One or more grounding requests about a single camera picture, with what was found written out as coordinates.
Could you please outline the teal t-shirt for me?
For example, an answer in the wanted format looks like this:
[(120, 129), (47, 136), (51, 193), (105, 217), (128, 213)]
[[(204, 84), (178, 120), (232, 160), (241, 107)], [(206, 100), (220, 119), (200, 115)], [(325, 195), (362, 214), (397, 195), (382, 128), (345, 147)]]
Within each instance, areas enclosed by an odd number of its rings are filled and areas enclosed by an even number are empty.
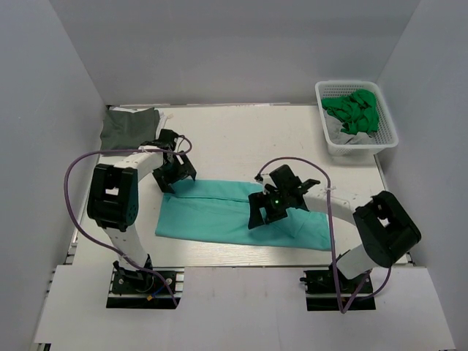
[(248, 196), (261, 185), (239, 181), (186, 179), (162, 198), (155, 235), (217, 244), (277, 246), (329, 252), (328, 218), (288, 209), (287, 218), (250, 230)]

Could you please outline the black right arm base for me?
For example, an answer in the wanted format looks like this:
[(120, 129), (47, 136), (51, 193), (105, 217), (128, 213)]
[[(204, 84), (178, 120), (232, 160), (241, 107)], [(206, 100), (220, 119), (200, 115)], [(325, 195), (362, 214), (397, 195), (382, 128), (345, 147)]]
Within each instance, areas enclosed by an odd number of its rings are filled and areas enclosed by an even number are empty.
[[(360, 292), (349, 307), (349, 311), (373, 311), (376, 309), (374, 298), (367, 298), (374, 292), (369, 276), (364, 273), (354, 279), (345, 279), (339, 273), (339, 288), (343, 307), (347, 305), (351, 295), (359, 287), (365, 278)], [(305, 287), (306, 308), (308, 312), (338, 312), (339, 305), (336, 297), (333, 271), (331, 269), (314, 269), (303, 272), (300, 278), (301, 284)]]

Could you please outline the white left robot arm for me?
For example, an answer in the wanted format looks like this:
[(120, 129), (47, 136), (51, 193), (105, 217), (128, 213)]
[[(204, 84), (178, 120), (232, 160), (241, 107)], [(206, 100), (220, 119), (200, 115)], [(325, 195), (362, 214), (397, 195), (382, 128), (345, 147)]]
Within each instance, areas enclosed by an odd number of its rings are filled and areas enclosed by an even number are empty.
[(186, 155), (167, 153), (151, 146), (114, 165), (98, 164), (94, 168), (87, 214), (108, 235), (119, 251), (116, 270), (126, 278), (143, 281), (152, 269), (151, 258), (143, 248), (135, 221), (139, 212), (139, 182), (152, 174), (163, 193), (173, 194), (173, 184), (197, 172)]

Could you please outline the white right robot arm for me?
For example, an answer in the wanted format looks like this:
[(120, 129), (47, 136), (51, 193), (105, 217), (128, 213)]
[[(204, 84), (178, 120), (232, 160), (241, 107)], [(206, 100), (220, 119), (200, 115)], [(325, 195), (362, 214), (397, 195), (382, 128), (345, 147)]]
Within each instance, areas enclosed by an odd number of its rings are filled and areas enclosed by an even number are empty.
[(347, 280), (376, 267), (391, 268), (421, 240), (421, 233), (394, 194), (371, 197), (340, 192), (318, 180), (275, 185), (263, 178), (262, 190), (248, 196), (248, 228), (287, 218), (287, 209), (324, 213), (357, 228), (361, 244), (336, 258), (336, 270)]

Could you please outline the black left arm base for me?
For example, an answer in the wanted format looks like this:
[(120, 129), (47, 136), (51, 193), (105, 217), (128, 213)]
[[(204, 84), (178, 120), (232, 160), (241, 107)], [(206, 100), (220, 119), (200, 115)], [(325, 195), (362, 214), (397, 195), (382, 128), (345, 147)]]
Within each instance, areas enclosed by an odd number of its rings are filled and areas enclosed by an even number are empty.
[(159, 270), (160, 275), (172, 290), (176, 303), (165, 283), (151, 275), (145, 282), (130, 279), (113, 269), (107, 294), (107, 309), (174, 310), (180, 303), (184, 287), (184, 270)]

